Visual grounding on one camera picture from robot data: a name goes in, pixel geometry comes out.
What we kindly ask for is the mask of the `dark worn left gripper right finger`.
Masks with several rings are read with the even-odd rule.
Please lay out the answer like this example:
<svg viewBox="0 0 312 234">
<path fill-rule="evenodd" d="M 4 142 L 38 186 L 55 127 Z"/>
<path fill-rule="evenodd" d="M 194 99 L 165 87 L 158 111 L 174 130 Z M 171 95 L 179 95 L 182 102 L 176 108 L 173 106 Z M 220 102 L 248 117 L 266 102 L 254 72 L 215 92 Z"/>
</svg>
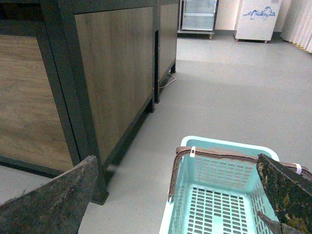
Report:
<svg viewBox="0 0 312 234">
<path fill-rule="evenodd" d="M 277 221 L 263 212 L 257 216 L 274 234 L 312 232 L 312 181 L 265 154 L 259 154 L 256 169 Z"/>
</svg>

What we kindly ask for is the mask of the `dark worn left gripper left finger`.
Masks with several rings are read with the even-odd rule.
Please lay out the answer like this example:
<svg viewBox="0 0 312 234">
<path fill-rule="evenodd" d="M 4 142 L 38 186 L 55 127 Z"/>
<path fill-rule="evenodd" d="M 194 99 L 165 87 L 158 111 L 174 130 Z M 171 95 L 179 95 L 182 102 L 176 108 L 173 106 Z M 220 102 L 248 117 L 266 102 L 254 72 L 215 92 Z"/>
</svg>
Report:
<svg viewBox="0 0 312 234">
<path fill-rule="evenodd" d="M 46 184 L 0 206 L 2 234 L 76 234 L 91 201 L 98 161 L 88 156 Z"/>
</svg>

